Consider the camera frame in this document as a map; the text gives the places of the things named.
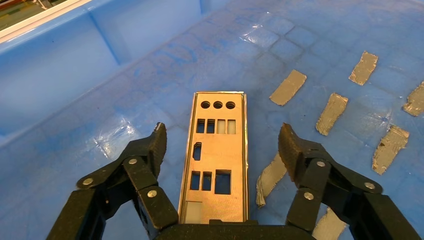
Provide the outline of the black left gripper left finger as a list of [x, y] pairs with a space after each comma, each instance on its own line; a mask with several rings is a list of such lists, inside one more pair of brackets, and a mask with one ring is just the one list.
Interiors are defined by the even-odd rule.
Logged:
[[158, 122], [151, 135], [130, 141], [111, 163], [80, 178], [51, 228], [49, 240], [100, 240], [106, 222], [131, 201], [149, 239], [178, 223], [178, 213], [159, 187], [167, 130]]

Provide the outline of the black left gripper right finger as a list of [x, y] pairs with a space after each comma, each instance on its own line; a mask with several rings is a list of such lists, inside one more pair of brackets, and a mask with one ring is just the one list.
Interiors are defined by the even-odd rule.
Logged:
[[417, 231], [377, 182], [337, 163], [317, 142], [284, 123], [278, 153], [297, 187], [286, 224], [311, 234], [321, 204], [349, 226], [356, 240], [418, 240]]

